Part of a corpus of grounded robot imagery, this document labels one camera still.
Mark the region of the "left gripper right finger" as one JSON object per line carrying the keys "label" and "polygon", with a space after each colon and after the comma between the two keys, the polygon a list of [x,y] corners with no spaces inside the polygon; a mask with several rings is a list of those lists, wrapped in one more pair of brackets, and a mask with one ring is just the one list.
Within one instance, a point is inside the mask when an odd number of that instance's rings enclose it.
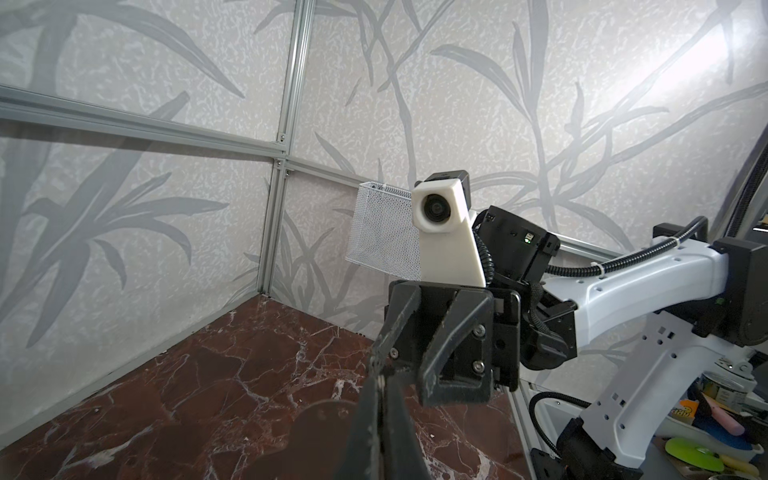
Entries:
{"label": "left gripper right finger", "polygon": [[381,478],[430,479],[421,445],[406,405],[401,379],[381,381]]}

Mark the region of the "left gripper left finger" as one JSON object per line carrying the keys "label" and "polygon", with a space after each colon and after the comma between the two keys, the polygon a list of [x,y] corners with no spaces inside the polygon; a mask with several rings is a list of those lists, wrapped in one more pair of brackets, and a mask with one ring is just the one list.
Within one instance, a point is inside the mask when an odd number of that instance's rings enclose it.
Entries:
{"label": "left gripper left finger", "polygon": [[370,376],[363,384],[353,416],[342,459],[335,471],[335,479],[378,479],[381,470],[382,413],[381,374]]}

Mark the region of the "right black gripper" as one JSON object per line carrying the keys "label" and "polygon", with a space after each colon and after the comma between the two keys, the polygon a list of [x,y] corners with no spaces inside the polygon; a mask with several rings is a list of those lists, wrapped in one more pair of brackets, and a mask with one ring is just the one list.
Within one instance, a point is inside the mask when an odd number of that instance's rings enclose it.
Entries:
{"label": "right black gripper", "polygon": [[368,374],[396,351],[394,367],[423,406],[484,404],[495,387],[517,385],[520,321],[521,296],[512,289],[393,282]]}

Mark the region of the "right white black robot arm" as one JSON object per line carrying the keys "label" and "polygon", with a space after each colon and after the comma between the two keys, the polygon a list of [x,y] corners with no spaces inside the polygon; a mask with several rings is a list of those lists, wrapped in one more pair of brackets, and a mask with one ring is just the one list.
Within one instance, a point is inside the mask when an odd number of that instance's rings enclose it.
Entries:
{"label": "right white black robot arm", "polygon": [[500,208],[484,210],[458,252],[479,262],[479,285],[390,285],[350,442],[364,457],[344,470],[428,477],[404,386],[425,407],[485,403],[495,387],[515,388],[521,368],[556,369],[595,337],[644,318],[638,345],[606,389],[582,404],[549,453],[532,453],[536,472],[551,479],[640,478],[652,437],[690,385],[767,339],[766,245],[707,243],[706,225],[702,217],[660,224],[645,250],[563,268],[550,264],[555,235]]}

